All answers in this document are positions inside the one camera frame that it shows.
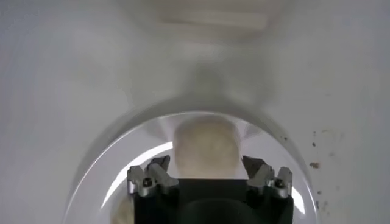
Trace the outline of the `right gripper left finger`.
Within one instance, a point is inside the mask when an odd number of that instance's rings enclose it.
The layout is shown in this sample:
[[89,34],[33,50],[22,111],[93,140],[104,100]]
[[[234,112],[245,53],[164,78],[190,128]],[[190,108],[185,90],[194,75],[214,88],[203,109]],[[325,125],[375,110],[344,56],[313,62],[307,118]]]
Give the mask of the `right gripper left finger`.
[[156,192],[168,195],[179,186],[179,180],[171,177],[167,171],[170,156],[153,158],[145,169],[131,166],[127,171],[127,193],[140,197],[150,197]]

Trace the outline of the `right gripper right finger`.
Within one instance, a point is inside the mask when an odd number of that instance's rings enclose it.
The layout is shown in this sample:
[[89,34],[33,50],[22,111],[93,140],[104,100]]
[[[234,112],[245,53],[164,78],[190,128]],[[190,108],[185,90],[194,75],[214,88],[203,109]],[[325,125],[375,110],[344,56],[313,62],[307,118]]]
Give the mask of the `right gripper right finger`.
[[243,166],[247,172],[247,185],[256,189],[260,195],[266,192],[275,198],[288,198],[292,196],[293,176],[288,167],[281,167],[278,174],[260,158],[242,156]]

